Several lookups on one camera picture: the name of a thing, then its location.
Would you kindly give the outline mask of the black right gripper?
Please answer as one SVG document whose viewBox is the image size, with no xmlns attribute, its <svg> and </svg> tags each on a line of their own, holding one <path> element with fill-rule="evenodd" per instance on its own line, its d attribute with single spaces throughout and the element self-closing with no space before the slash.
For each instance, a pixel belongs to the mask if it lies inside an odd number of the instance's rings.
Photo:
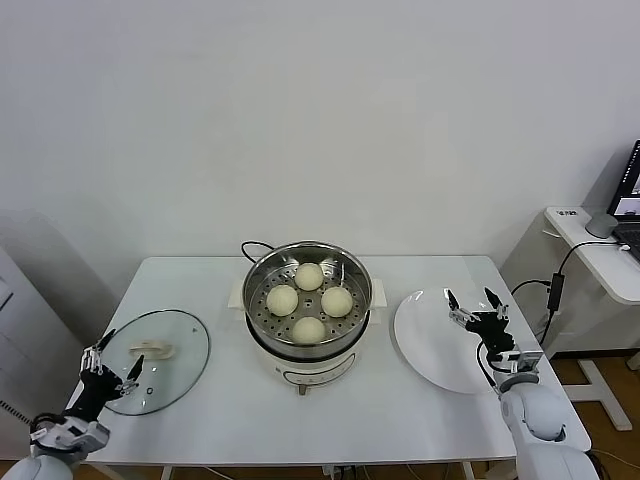
<svg viewBox="0 0 640 480">
<path fill-rule="evenodd" d="M 449 318 L 459 326 L 466 326 L 466 330 L 477 334 L 487 350 L 487 360 L 498 362 L 502 354 L 515 350 L 515 341 L 506 331 L 508 325 L 508 306 L 499 296 L 484 288 L 485 295 L 495 312 L 473 312 L 462 308 L 450 289 L 445 289 L 445 296 L 449 306 Z"/>
</svg>

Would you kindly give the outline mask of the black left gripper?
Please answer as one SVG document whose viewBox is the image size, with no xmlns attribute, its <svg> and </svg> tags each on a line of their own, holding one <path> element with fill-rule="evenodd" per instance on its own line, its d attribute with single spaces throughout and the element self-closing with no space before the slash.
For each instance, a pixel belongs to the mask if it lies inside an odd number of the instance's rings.
<svg viewBox="0 0 640 480">
<path fill-rule="evenodd" d="M 137 358 L 122 383 L 110 369 L 102 369 L 101 354 L 115 333 L 116 329 L 111 329 L 97 343 L 83 351 L 80 363 L 83 389 L 75 402 L 63 411 L 64 416 L 75 417 L 87 423 L 97 421 L 106 403 L 129 395 L 139 386 L 138 379 L 144 364 L 143 355 Z"/>
</svg>

